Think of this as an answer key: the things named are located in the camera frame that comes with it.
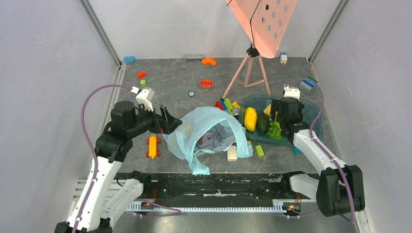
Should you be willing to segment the yellow fake lemon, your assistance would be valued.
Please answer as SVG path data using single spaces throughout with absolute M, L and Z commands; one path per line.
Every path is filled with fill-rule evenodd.
M 271 116 L 271 104 L 268 104 L 265 109 L 263 110 L 264 114 L 266 114 L 267 116 Z

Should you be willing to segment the light blue plastic bag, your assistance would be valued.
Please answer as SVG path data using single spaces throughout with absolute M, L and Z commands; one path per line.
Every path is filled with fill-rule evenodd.
M 168 150 L 186 160 L 193 175 L 209 175 L 198 156 L 228 151 L 235 143 L 238 158 L 253 155 L 246 129 L 234 116 L 217 107 L 197 107 L 181 118 L 182 124 L 171 134 L 162 134 Z

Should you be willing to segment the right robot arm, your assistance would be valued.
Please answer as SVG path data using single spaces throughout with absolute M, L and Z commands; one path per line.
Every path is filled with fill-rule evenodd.
M 272 119 L 279 123 L 282 137 L 298 148 L 319 174 L 319 179 L 315 179 L 301 171 L 286 173 L 280 186 L 282 195 L 293 198 L 303 194 L 316 201 L 324 216 L 363 211 L 361 169 L 346 164 L 322 143 L 313 127 L 303 121 L 303 110 L 303 102 L 293 97 L 272 100 Z

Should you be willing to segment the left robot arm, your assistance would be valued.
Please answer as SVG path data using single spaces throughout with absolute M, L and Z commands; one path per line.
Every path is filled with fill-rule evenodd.
M 173 117 L 163 105 L 160 114 L 143 104 L 117 102 L 111 111 L 111 121 L 92 147 L 93 161 L 85 188 L 73 213 L 55 227 L 56 233 L 111 233 L 127 207 L 138 197 L 151 195 L 151 176 L 133 171 L 110 201 L 106 201 L 110 186 L 120 169 L 133 139 L 146 132 L 171 134 L 182 121 Z

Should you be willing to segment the yellow fake fruit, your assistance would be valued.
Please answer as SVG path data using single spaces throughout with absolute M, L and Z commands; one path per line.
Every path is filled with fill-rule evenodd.
M 256 130 L 257 118 L 257 112 L 254 108 L 248 107 L 245 110 L 243 124 L 246 130 L 250 132 L 254 132 Z

